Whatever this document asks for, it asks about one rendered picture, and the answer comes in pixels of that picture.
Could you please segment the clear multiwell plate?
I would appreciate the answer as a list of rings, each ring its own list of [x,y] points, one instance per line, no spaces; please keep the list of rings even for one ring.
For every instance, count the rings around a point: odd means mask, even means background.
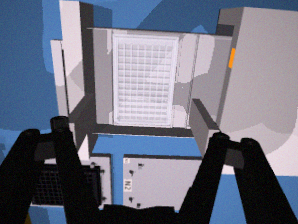
[[[114,123],[170,125],[178,42],[113,34]]]

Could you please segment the black multi-well plate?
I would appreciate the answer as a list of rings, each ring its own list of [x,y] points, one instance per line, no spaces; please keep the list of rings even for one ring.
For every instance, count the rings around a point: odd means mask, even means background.
[[[102,205],[100,166],[90,168],[90,165],[82,165],[82,167],[99,207]],[[44,164],[32,205],[63,206],[56,164]]]

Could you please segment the olive-brown open-top bin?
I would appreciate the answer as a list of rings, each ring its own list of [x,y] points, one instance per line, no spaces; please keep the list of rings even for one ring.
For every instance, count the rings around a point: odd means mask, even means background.
[[[25,221],[24,224],[32,224],[32,223],[31,223],[30,216],[29,216],[29,212],[28,212],[28,215],[27,215],[27,218],[26,218],[26,221]]]

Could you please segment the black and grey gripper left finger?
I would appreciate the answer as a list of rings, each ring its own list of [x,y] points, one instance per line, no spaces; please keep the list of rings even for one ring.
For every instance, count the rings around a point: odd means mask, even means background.
[[[0,224],[24,224],[45,160],[55,159],[67,224],[105,224],[78,152],[95,120],[94,94],[69,116],[50,119],[51,133],[20,133],[0,165]]]

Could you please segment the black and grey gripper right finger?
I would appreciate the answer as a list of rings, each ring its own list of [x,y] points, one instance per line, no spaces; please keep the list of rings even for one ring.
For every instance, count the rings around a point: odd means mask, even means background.
[[[258,141],[230,140],[200,99],[192,98],[188,123],[203,159],[174,224],[210,223],[224,165],[234,169],[247,224],[298,224]]]

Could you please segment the blue bench mat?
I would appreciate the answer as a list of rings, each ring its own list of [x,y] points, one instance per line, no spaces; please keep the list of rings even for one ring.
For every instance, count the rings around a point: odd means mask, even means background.
[[[219,9],[298,11],[298,0],[67,0],[93,4],[94,27],[216,34]],[[50,40],[62,39],[59,0],[0,0],[0,165],[20,133],[51,133],[59,116]],[[202,157],[195,138],[98,134],[111,154],[113,204],[123,205],[124,154]],[[298,220],[298,176],[276,176]],[[32,224],[66,224],[64,208],[30,206]],[[235,174],[221,174],[209,224],[246,224]]]

